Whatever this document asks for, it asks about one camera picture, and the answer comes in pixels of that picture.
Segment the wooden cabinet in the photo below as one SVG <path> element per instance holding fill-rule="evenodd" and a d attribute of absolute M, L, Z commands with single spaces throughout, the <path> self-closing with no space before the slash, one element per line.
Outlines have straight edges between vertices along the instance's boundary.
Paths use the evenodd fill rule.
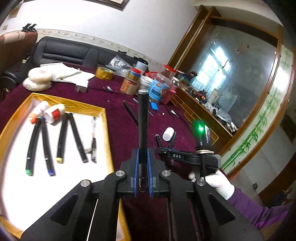
<path fill-rule="evenodd" d="M 181 88 L 177 88 L 176 94 L 171 98 L 171 101 L 174 105 L 183 109 L 184 116 L 191 123 L 193 120 L 201 119 L 210 126 L 215 153 L 218 153 L 232 138 L 232 134 L 203 105 Z"/>

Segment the red label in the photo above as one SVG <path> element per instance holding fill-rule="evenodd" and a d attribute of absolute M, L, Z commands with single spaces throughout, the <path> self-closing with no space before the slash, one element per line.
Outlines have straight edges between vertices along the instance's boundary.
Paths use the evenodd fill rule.
<path fill-rule="evenodd" d="M 59 109 L 56 109 L 52 112 L 52 116 L 54 117 L 54 121 L 56 121 L 58 118 L 60 118 L 61 113 L 59 112 Z"/>

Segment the white plastic-wrapped bun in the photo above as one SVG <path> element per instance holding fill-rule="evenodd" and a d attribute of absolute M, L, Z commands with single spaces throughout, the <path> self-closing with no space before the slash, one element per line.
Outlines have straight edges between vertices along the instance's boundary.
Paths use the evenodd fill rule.
<path fill-rule="evenodd" d="M 34 83 L 46 83 L 52 81 L 53 75 L 50 71 L 38 67 L 29 71 L 28 78 Z"/>
<path fill-rule="evenodd" d="M 27 90 L 30 90 L 30 91 L 44 91 L 44 90 L 49 89 L 52 86 L 50 81 L 48 81 L 46 83 L 34 83 L 29 78 L 26 78 L 24 80 L 24 82 L 22 83 L 22 85 Z"/>

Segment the black leather sofa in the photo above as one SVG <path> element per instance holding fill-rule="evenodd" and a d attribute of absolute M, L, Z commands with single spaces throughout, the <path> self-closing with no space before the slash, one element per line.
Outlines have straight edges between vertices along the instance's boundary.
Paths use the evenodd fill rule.
<path fill-rule="evenodd" d="M 19 62 L 3 71 L 0 78 L 0 90 L 7 88 L 12 91 L 27 78 L 29 70 L 39 67 L 40 64 L 65 62 L 96 69 L 98 66 L 108 64 L 116 55 L 130 65 L 138 61 L 126 55 L 125 52 L 116 52 L 67 39 L 43 37 L 36 43 L 25 64 Z"/>

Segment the gloved hand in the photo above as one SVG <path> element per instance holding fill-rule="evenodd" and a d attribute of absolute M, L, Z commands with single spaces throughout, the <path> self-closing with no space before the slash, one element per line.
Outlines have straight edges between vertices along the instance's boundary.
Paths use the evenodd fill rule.
<path fill-rule="evenodd" d="M 192 182 L 196 181 L 194 172 L 191 172 L 188 177 Z M 217 170 L 215 174 L 206 176 L 205 181 L 226 200 L 231 198 L 234 193 L 234 186 L 220 170 Z"/>

